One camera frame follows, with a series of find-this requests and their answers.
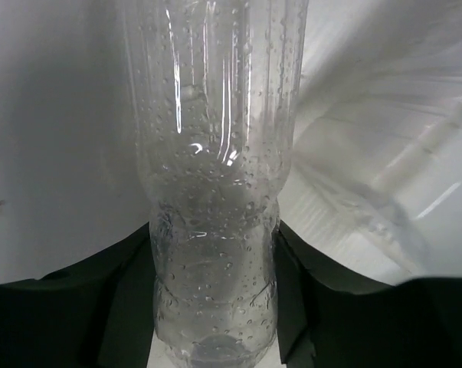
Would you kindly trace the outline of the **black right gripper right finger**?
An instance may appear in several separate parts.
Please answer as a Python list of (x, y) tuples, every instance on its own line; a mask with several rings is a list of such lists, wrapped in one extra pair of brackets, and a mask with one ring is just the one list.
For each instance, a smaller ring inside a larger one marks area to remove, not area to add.
[(462, 278), (374, 281), (275, 235), (277, 337), (288, 367), (462, 367)]

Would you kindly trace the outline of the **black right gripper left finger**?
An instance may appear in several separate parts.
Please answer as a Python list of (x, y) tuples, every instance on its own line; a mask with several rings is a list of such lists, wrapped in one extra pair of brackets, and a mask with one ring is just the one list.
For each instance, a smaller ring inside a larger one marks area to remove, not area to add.
[(145, 367), (154, 280), (144, 225), (41, 279), (0, 284), (0, 367)]

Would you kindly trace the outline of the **tall clear plastic bottle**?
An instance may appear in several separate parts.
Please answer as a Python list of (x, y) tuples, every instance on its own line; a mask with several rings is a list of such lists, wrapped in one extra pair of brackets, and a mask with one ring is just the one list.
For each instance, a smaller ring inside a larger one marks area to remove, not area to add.
[(122, 2), (155, 332), (178, 367), (253, 367), (274, 341), (307, 7)]

